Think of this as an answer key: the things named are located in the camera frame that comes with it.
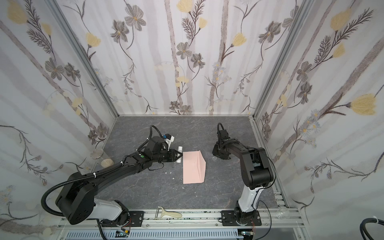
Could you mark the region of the pink paper envelope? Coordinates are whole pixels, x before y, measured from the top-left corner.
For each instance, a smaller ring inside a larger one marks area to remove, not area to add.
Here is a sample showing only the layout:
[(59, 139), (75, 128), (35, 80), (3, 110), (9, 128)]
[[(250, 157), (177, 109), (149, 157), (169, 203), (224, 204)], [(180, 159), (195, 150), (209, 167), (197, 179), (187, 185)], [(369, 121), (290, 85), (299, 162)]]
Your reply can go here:
[(183, 184), (200, 184), (205, 181), (206, 161), (201, 151), (183, 153)]

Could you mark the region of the white glue stick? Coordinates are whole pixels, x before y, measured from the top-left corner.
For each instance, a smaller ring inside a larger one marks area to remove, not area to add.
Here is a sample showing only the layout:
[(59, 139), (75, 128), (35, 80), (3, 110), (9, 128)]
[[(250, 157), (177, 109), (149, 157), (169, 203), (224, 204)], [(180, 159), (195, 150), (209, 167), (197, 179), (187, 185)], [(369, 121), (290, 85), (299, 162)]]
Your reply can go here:
[(178, 159), (176, 160), (176, 162), (181, 163), (183, 159), (183, 147), (179, 146), (177, 151), (178, 151), (178, 155), (177, 155)]

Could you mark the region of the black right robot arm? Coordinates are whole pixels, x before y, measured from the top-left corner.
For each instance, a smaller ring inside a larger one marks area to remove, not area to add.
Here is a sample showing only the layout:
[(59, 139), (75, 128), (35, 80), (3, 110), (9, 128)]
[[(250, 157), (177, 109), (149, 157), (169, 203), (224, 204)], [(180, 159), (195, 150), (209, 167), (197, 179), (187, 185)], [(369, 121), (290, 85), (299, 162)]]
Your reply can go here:
[(263, 190), (274, 183), (275, 171), (264, 148), (253, 148), (230, 138), (227, 130), (218, 124), (218, 140), (213, 155), (222, 160), (230, 160), (234, 155), (240, 160), (244, 188), (233, 211), (221, 211), (220, 222), (225, 227), (261, 226), (257, 202)]

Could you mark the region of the cream vegetable peeler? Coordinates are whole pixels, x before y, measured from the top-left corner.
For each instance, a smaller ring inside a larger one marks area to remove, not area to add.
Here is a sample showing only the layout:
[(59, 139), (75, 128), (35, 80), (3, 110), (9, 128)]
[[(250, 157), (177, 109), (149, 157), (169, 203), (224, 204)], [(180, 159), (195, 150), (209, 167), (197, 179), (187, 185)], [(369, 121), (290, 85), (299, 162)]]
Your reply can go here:
[(179, 212), (170, 212), (166, 211), (163, 207), (158, 206), (156, 213), (155, 213), (155, 218), (156, 219), (161, 219), (163, 217), (171, 217), (171, 218), (176, 218), (180, 219), (183, 215)]

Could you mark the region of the small clear glass cup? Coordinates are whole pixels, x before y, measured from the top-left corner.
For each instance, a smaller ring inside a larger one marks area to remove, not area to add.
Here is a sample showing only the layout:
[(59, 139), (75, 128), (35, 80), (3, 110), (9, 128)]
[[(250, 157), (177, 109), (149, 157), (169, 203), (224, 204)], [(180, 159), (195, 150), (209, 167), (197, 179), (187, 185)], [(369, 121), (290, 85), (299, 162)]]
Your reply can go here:
[(276, 211), (276, 217), (280, 220), (282, 219), (289, 219), (290, 218), (290, 211), (287, 208), (280, 208)]

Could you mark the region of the aluminium mounting rail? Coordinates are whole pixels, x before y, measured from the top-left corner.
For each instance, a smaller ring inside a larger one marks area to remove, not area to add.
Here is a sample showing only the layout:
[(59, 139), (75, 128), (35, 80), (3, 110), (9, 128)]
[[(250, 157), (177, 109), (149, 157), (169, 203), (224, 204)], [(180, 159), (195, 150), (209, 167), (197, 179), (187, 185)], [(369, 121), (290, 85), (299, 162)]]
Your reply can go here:
[(309, 240), (304, 220), (297, 209), (289, 209), (289, 219), (278, 219), (278, 209), (260, 206), (261, 226), (225, 227), (220, 222), (222, 209), (175, 210), (180, 219), (155, 218), (157, 209), (132, 210), (123, 227), (108, 227), (95, 220), (70, 225), (61, 219), (55, 240)]

